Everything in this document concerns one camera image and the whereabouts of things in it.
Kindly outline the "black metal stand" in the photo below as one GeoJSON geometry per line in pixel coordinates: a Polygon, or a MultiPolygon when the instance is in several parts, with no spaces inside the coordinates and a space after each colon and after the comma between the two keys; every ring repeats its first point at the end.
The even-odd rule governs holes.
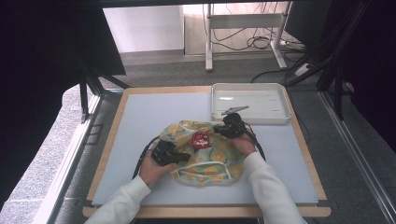
{"type": "Polygon", "coordinates": [[[326,91],[329,89],[330,85],[334,83],[332,101],[333,111],[340,120],[344,119],[342,114],[343,79],[339,71],[342,53],[371,1],[372,0],[359,0],[359,3],[353,10],[350,18],[347,20],[347,24],[344,26],[344,31],[340,40],[337,42],[334,50],[326,60],[285,84],[286,87],[292,87],[303,80],[312,77],[314,74],[322,72],[316,87],[319,91],[326,91]]]}
{"type": "Polygon", "coordinates": [[[84,123],[91,116],[88,106],[88,91],[91,91],[95,96],[101,96],[105,92],[105,88],[99,80],[100,77],[103,77],[105,80],[110,81],[122,89],[128,89],[130,88],[130,85],[111,75],[105,75],[93,68],[90,68],[78,53],[75,54],[75,58],[78,63],[78,69],[80,70],[79,92],[81,104],[81,122],[84,123]]]}

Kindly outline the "person's left hand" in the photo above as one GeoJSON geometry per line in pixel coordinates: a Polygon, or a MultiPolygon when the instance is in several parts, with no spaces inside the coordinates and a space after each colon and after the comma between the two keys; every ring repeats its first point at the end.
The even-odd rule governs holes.
{"type": "Polygon", "coordinates": [[[139,176],[145,182],[146,185],[150,186],[159,180],[165,173],[174,171],[177,168],[176,163],[170,163],[165,166],[158,165],[151,157],[149,151],[144,159],[139,171],[139,176]]]}

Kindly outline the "white metal desk frame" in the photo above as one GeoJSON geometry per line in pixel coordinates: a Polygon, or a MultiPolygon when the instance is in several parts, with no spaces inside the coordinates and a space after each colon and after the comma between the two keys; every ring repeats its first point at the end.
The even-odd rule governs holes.
{"type": "Polygon", "coordinates": [[[205,13],[206,45],[205,45],[205,70],[213,70],[212,32],[214,29],[238,29],[238,28],[276,28],[276,37],[270,41],[270,47],[276,57],[280,69],[286,69],[287,64],[280,52],[279,44],[286,21],[289,16],[289,1],[281,13],[271,14],[236,14],[216,15],[213,14],[212,4],[207,5],[205,13]]]}

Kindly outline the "dark curtain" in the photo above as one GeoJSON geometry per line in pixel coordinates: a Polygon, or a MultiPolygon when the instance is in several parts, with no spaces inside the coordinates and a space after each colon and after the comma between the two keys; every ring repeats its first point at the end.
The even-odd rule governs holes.
{"type": "Polygon", "coordinates": [[[100,0],[0,0],[0,210],[87,76],[124,67],[100,0]]]}
{"type": "Polygon", "coordinates": [[[396,0],[369,5],[342,53],[351,101],[396,151],[396,0]]]}

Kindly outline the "yellow flowered green cloth bag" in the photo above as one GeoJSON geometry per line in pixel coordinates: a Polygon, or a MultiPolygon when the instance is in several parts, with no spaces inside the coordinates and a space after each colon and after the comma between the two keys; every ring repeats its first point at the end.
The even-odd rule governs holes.
{"type": "Polygon", "coordinates": [[[195,187],[229,185],[244,173],[244,156],[225,137],[215,133],[213,127],[220,122],[182,120],[169,125],[160,133],[160,139],[170,137],[176,145],[176,154],[188,153],[190,160],[177,165],[170,172],[176,181],[195,187]],[[197,133],[210,138],[208,148],[195,150],[191,138],[197,133]]]}

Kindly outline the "aluminium rail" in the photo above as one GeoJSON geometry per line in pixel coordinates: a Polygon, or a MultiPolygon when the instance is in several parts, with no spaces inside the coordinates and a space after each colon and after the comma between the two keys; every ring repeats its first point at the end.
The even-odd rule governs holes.
{"type": "Polygon", "coordinates": [[[77,157],[82,146],[82,142],[87,135],[90,125],[92,124],[93,114],[96,112],[101,98],[101,95],[94,95],[89,101],[88,118],[77,126],[71,143],[64,154],[60,167],[57,170],[57,173],[51,182],[49,190],[40,204],[35,217],[33,218],[32,224],[48,224],[50,222],[50,218],[60,200],[61,193],[64,190],[64,184],[69,176],[69,172],[73,167],[74,160],[77,157]]]}
{"type": "Polygon", "coordinates": [[[348,129],[347,124],[341,120],[333,110],[334,102],[332,101],[330,94],[320,91],[318,95],[326,110],[328,111],[332,122],[337,129],[337,132],[339,132],[341,138],[343,139],[353,161],[356,163],[357,168],[360,171],[367,187],[374,196],[375,201],[378,204],[379,209],[381,210],[386,221],[388,224],[396,224],[396,206],[361,152],[361,148],[348,129]]]}

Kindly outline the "white plastic tray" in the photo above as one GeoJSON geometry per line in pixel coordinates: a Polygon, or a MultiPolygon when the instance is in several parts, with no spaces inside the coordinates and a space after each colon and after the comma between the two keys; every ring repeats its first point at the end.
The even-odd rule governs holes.
{"type": "Polygon", "coordinates": [[[252,125],[284,125],[291,118],[286,90],[277,83],[217,83],[211,95],[215,121],[231,112],[252,125]]]}

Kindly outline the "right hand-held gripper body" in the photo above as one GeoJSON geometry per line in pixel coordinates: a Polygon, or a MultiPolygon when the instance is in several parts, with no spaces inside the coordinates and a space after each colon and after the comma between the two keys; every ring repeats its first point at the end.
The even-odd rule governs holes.
{"type": "Polygon", "coordinates": [[[228,110],[223,112],[224,125],[228,127],[229,137],[227,138],[236,138],[242,136],[246,131],[245,122],[242,121],[241,116],[238,114],[238,111],[247,109],[248,106],[237,106],[230,107],[228,110]]]}

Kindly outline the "red round tin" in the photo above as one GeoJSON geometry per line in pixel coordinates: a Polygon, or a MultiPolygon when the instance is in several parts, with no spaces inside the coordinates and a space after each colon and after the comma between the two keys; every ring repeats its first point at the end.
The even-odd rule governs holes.
{"type": "Polygon", "coordinates": [[[197,132],[191,138],[191,146],[195,150],[208,148],[210,145],[210,138],[206,133],[197,132]]]}

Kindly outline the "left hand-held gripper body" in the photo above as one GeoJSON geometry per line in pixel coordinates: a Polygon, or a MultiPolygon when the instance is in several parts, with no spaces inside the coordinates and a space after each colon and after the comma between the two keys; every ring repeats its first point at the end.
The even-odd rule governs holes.
{"type": "Polygon", "coordinates": [[[176,145],[171,142],[160,140],[151,152],[151,158],[159,165],[165,166],[171,163],[178,163],[174,154],[176,145]]]}

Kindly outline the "white power strip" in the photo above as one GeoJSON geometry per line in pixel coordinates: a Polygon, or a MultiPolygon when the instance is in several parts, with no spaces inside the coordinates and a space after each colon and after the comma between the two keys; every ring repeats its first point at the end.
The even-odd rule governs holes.
{"type": "Polygon", "coordinates": [[[300,68],[298,68],[294,75],[299,77],[301,75],[303,75],[304,73],[306,73],[310,68],[312,67],[311,63],[304,63],[300,68]]]}

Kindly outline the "light grey table mat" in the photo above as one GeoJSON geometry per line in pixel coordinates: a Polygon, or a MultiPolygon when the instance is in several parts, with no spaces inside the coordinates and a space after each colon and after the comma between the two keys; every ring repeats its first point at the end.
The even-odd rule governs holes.
{"type": "MultiPolygon", "coordinates": [[[[130,94],[92,203],[104,203],[116,189],[132,180],[142,150],[167,126],[183,119],[211,120],[211,100],[209,93],[201,92],[130,94]]],[[[276,124],[268,120],[247,119],[246,122],[252,126],[266,161],[276,170],[294,202],[299,205],[317,203],[318,195],[291,121],[276,124]]],[[[164,175],[154,184],[142,204],[254,204],[248,177],[249,173],[245,172],[232,184],[194,187],[164,175]]]]}

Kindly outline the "person's right hand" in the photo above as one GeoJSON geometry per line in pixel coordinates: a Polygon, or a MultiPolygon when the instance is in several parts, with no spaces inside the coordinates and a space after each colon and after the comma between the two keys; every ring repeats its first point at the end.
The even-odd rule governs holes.
{"type": "Polygon", "coordinates": [[[255,144],[252,139],[244,133],[240,137],[231,138],[229,142],[234,145],[234,147],[244,156],[247,157],[248,155],[256,152],[255,144]]]}

